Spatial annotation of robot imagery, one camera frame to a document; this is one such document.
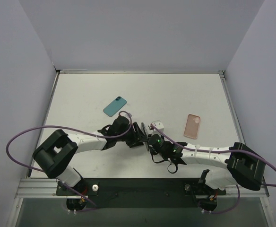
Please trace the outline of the black phone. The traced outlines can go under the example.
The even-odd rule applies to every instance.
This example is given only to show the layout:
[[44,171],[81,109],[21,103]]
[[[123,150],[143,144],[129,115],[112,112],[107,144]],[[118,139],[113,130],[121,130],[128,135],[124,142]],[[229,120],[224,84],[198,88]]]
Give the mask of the black phone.
[[140,127],[141,127],[141,131],[143,133],[143,139],[142,139],[142,141],[143,141],[143,143],[144,143],[147,151],[149,151],[150,150],[150,147],[148,145],[149,136],[148,136],[148,131],[146,129],[146,125],[142,122],[141,125],[140,125]]

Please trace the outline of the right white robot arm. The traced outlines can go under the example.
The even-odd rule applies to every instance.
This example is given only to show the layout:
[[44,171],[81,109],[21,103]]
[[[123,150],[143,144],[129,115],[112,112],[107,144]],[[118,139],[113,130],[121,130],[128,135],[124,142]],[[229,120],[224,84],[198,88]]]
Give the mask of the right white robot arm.
[[261,188],[266,164],[242,143],[236,142],[226,148],[209,148],[165,141],[163,136],[154,134],[148,139],[147,148],[152,155],[160,155],[175,169],[179,165],[212,166],[200,177],[201,182],[211,189],[230,185],[240,185],[252,191]]

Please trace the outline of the teal phone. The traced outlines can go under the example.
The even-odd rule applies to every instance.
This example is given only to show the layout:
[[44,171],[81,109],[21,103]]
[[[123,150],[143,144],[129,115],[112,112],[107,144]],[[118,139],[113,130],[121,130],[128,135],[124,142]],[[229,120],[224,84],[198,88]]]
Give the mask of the teal phone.
[[103,112],[107,116],[113,117],[126,103],[127,101],[123,97],[118,96],[103,109]]

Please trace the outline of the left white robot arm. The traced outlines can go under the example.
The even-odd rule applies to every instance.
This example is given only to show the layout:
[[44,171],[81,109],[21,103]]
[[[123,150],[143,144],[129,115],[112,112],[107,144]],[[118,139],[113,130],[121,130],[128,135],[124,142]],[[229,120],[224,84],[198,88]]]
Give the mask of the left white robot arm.
[[34,161],[50,179],[58,179],[67,185],[72,194],[80,194],[84,183],[81,175],[69,163],[76,153],[91,150],[106,150],[125,142],[130,148],[144,145],[147,136],[136,122],[118,116],[109,124],[95,132],[67,134],[63,130],[54,131],[33,153]]

